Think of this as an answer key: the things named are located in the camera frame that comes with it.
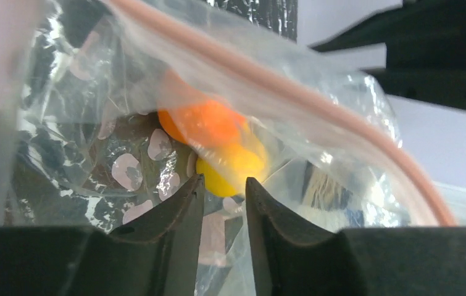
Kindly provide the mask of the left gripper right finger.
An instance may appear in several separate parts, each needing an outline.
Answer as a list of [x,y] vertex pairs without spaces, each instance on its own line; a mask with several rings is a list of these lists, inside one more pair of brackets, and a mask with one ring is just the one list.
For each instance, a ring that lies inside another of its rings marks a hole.
[[332,233],[246,180],[257,295],[466,295],[466,228]]

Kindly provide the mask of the fake orange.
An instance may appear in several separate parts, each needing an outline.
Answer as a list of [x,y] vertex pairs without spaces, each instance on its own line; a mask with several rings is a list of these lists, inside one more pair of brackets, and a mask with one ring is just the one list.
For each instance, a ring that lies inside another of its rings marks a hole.
[[157,111],[165,132],[184,144],[218,147],[236,142],[246,119],[216,101]]

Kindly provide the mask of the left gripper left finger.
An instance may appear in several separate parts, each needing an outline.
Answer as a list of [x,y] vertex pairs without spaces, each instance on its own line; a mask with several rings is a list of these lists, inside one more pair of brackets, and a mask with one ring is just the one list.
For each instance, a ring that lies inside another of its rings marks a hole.
[[193,295],[204,178],[106,234],[91,226],[0,228],[0,295]]

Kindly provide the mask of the clear zip top bag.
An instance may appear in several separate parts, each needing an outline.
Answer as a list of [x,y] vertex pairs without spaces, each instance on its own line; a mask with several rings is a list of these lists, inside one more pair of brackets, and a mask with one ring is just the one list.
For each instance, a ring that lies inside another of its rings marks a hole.
[[0,1],[0,295],[466,295],[374,77],[203,1]]

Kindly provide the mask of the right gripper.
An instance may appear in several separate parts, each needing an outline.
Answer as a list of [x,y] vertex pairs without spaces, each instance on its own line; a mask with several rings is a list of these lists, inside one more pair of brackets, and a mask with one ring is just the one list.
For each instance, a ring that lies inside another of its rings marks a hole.
[[386,65],[367,73],[385,93],[466,110],[466,1],[404,1],[311,48],[333,52],[381,43]]

